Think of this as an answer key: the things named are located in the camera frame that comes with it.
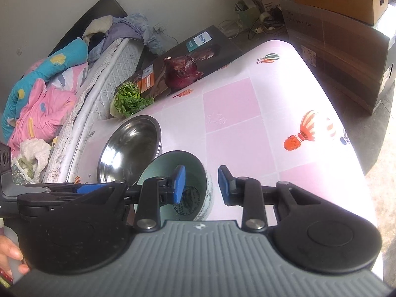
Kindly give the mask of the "person's left hand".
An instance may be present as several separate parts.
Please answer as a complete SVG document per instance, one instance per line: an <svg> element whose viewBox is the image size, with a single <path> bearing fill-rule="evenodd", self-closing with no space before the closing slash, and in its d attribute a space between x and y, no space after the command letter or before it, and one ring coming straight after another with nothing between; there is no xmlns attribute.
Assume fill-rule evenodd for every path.
<svg viewBox="0 0 396 297"><path fill-rule="evenodd" d="M14 279L15 272L11 270L9 260L13 259L15 261L20 261L21 263L18 265L17 273L21 275L25 275L29 272L29 267L25 263L24 256L15 243L13 243L10 238L1 235L0 236L0 258L1 258L1 269L12 279Z"/></svg>

